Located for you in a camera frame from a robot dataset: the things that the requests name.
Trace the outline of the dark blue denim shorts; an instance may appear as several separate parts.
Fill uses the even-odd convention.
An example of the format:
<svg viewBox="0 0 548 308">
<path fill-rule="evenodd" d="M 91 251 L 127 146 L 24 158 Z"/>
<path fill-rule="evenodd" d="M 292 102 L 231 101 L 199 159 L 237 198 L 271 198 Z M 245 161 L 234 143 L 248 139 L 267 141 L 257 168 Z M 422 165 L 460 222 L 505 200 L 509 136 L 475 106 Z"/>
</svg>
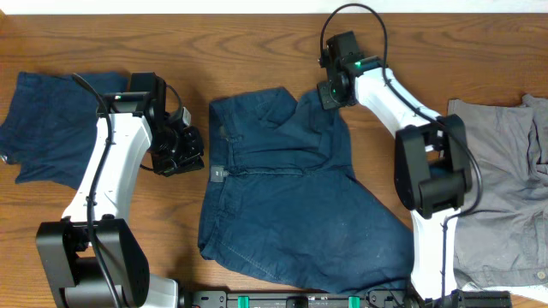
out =
<svg viewBox="0 0 548 308">
<path fill-rule="evenodd" d="M 200 255 L 228 270 L 329 293 L 402 288 L 413 235 L 355 178 L 348 127 L 312 91 L 209 106 Z"/>
</svg>

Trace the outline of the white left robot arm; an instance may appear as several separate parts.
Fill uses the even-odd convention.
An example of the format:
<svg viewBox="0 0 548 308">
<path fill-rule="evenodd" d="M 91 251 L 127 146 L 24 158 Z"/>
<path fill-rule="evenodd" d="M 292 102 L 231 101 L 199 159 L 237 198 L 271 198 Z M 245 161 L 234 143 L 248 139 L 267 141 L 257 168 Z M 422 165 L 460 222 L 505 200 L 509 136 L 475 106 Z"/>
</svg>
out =
<svg viewBox="0 0 548 308">
<path fill-rule="evenodd" d="M 58 307 L 177 307 L 178 283 L 151 273 L 129 227 L 146 154 L 156 175 L 202 169 L 203 143 L 186 107 L 165 95 L 100 96 L 97 137 L 80 186 L 60 220 L 43 222 L 36 246 Z"/>
</svg>

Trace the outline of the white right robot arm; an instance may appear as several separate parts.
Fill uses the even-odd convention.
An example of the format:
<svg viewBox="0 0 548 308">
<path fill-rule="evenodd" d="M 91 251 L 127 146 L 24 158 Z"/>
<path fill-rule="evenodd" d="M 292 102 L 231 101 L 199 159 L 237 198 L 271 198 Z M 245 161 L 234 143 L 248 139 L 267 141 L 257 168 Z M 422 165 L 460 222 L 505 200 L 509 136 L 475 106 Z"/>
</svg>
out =
<svg viewBox="0 0 548 308">
<path fill-rule="evenodd" d="M 364 106 L 394 138 L 394 185 L 413 223 L 412 295 L 422 305 L 444 304 L 457 289 L 456 223 L 478 170 L 463 121 L 428 109 L 375 56 L 322 56 L 319 65 L 327 73 L 318 84 L 325 109 Z"/>
</svg>

